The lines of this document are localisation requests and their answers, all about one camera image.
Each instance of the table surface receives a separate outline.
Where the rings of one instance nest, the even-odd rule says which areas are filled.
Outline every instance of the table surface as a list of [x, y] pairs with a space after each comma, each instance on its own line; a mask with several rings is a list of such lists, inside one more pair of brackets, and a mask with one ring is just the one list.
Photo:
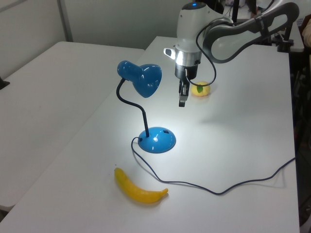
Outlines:
[[60, 42], [0, 91], [0, 209], [10, 210], [116, 87], [115, 64], [144, 50]]
[[[162, 68], [154, 95], [140, 97], [130, 82], [121, 89], [125, 99], [145, 108], [149, 127], [166, 127], [177, 138], [163, 154], [134, 144], [162, 179], [221, 192], [268, 177], [294, 157], [288, 54], [250, 46], [236, 59], [216, 64], [209, 96], [190, 95], [179, 108], [174, 61], [163, 54], [175, 43], [157, 37], [137, 61]], [[212, 77], [211, 65], [202, 59], [195, 81]], [[299, 232], [294, 162], [271, 180], [215, 196], [160, 183], [139, 166], [130, 143], [142, 130], [140, 110], [112, 92], [0, 223], [0, 232]], [[116, 185], [116, 167], [144, 189], [167, 187], [168, 196], [149, 205], [132, 201]]]

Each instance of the lemon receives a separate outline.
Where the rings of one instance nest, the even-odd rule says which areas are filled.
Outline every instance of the lemon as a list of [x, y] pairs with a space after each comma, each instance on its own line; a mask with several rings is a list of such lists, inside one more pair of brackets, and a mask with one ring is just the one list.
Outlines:
[[[207, 84], [207, 82], [204, 82], [204, 81], [199, 81], [195, 84], [198, 84], [198, 85], [205, 85]], [[209, 91], [210, 91], [210, 86], [195, 86], [195, 85], [192, 85], [191, 87], [191, 92], [195, 95], [195, 96], [207, 96], [209, 94]]]

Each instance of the lamp neck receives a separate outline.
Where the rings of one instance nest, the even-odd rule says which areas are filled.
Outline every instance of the lamp neck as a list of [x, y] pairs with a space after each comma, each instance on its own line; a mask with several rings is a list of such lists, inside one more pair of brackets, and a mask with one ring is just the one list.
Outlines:
[[144, 120], [144, 126], [145, 126], [145, 132], [146, 132], [146, 137], [149, 137], [149, 130], [148, 130], [148, 123], [147, 123], [147, 116], [146, 116], [146, 112], [145, 110], [143, 109], [143, 107], [141, 107], [140, 105], [136, 104], [136, 103], [133, 103], [133, 102], [130, 102], [130, 101], [127, 101], [125, 99], [123, 99], [121, 96], [120, 96], [120, 88], [122, 86], [122, 84], [125, 82], [126, 79], [122, 78], [118, 87], [117, 87], [117, 97], [119, 100], [121, 100], [123, 103], [126, 103], [126, 104], [129, 104], [129, 105], [132, 105], [132, 106], [135, 106], [137, 108], [139, 108], [141, 111], [142, 111], [142, 118]]

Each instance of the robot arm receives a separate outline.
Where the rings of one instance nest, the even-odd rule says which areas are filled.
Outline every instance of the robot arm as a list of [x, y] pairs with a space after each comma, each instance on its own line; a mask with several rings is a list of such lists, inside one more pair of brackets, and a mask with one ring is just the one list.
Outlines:
[[175, 50], [164, 49], [175, 60], [175, 76], [180, 79], [179, 106], [185, 106], [189, 80], [196, 77], [202, 52], [212, 62], [229, 62], [251, 44], [292, 25], [298, 15], [295, 3], [275, 0], [262, 15], [235, 26], [205, 3], [186, 4], [179, 14]]

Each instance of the banana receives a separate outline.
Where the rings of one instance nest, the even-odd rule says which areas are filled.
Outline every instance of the banana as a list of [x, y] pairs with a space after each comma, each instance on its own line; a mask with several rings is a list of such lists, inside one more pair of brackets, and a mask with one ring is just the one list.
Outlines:
[[167, 192], [167, 188], [162, 191], [147, 191], [137, 187], [132, 181], [127, 177], [121, 168], [115, 169], [115, 179], [123, 190], [129, 197], [139, 202], [153, 203], [160, 200]]

